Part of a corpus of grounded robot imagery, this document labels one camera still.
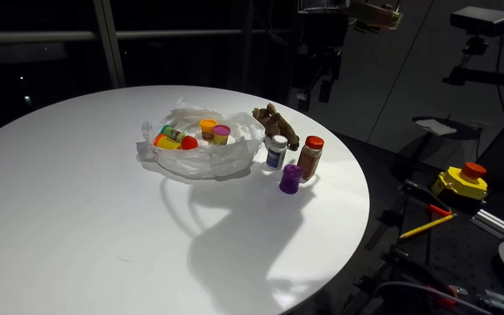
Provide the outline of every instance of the plastic bag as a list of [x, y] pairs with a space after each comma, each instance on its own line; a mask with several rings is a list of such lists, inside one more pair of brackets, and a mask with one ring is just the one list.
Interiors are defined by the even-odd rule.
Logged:
[[[248, 113], [220, 114], [209, 108], [186, 107], [183, 100], [160, 123], [146, 122], [141, 130], [147, 143], [147, 158], [163, 168], [189, 179], [227, 176], [245, 169], [264, 142], [266, 129]], [[213, 145], [202, 139], [200, 120], [215, 119], [231, 128], [227, 145]], [[198, 140], [192, 150], [165, 150], [153, 145], [164, 125], [184, 132]]]

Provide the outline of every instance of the yellow play-doh container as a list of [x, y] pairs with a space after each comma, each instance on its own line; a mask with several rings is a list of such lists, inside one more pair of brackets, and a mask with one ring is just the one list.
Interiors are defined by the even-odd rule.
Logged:
[[180, 144], [170, 138], [168, 138], [165, 134], [159, 134], [154, 139], [154, 146], [160, 147], [166, 150], [178, 150], [180, 149]]
[[200, 128], [202, 128], [202, 138], [205, 141], [212, 142], [214, 140], [214, 127], [217, 122], [212, 119], [202, 119], [199, 122]]
[[228, 135], [231, 134], [231, 129], [227, 125], [218, 124], [213, 128], [213, 143], [214, 145], [226, 145]]

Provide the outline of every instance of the purple plastic cup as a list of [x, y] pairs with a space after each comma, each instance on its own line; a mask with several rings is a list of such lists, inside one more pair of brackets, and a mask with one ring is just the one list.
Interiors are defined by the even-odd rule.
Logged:
[[290, 195], [298, 191], [298, 184], [302, 177], [302, 169], [298, 165], [289, 164], [283, 168], [283, 177], [280, 182], [280, 189]]

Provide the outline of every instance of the white round table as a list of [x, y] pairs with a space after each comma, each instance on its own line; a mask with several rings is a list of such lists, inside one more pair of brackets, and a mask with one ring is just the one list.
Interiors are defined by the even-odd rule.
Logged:
[[[316, 176], [278, 189], [261, 148], [238, 178], [184, 181], [138, 160], [140, 126], [180, 97], [220, 112], [268, 100], [189, 86], [63, 101], [0, 129], [0, 315], [277, 315], [348, 262], [367, 225], [364, 174], [327, 129], [283, 105], [301, 138], [325, 140]], [[286, 164], [299, 151], [288, 151]]]

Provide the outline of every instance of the red lid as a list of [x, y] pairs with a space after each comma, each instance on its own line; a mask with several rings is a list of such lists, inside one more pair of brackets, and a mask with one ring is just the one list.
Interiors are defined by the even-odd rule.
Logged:
[[185, 136], [182, 138], [182, 150], [191, 150], [198, 147], [198, 140], [192, 136]]
[[478, 179], [484, 176], [487, 170], [479, 164], [466, 162], [462, 167], [462, 174], [470, 179]]
[[305, 145], [314, 150], [320, 150], [324, 146], [324, 140], [320, 137], [316, 136], [308, 136], [306, 137]]

